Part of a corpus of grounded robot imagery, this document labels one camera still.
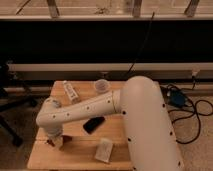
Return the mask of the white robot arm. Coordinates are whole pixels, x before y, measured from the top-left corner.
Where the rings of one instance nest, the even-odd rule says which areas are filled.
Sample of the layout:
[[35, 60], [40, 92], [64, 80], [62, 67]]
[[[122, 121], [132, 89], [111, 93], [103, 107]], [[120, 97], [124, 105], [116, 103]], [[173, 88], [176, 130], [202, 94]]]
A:
[[65, 123], [116, 113], [123, 116], [135, 171], [184, 170], [160, 85], [145, 76], [132, 77], [117, 90], [66, 107], [49, 97], [44, 101], [36, 123], [49, 138], [55, 138], [63, 133]]

